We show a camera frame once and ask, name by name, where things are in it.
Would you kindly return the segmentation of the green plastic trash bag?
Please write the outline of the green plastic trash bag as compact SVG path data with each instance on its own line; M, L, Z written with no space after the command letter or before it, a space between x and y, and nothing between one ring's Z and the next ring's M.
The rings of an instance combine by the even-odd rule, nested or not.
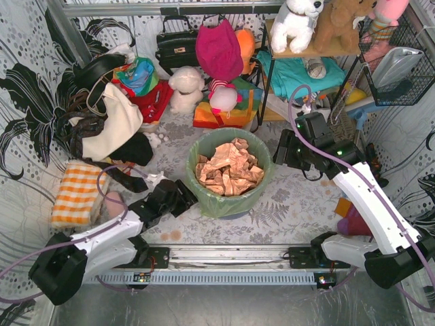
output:
M204 188L195 176L195 168L200 155L210 158L215 148L229 143L235 138L245 139L249 144L248 152L258 159L258 165L265 172L262 182L254 189L240 196L219 196ZM274 163L270 151L255 134L240 128L215 129L204 134L190 148L186 160L186 184L197 197L201 213L212 218L250 211L265 192L274 172Z

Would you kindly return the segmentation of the blue trash bin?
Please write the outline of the blue trash bin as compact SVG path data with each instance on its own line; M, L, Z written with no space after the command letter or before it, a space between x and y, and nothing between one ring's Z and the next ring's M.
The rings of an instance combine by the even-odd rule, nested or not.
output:
M219 219L222 219L222 220L234 220L234 219L238 219L238 218L244 217L248 213L249 213L249 211L244 211L244 212L241 212L241 213L235 213L235 214L231 214L231 215L221 216L221 217L219 217Z

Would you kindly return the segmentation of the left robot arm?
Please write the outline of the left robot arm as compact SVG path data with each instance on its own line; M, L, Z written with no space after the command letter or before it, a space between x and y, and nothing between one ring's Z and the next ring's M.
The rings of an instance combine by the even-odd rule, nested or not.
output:
M145 261L149 245L141 233L166 214L178 217L197 202L182 181L163 179L118 217L81 234L53 235L38 253L29 278L52 304L64 304L85 280L121 265Z

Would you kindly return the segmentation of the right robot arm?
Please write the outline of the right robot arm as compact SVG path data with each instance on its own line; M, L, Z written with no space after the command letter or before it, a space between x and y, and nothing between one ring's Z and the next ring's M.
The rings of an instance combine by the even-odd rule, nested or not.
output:
M434 279L429 260L434 238L420 234L398 212L375 181L364 154L349 140L336 142L322 114L291 117L281 133L274 162L307 172L317 169L346 194L374 238L373 242L328 233L316 240L330 261L364 269L381 288L389 289L425 269Z

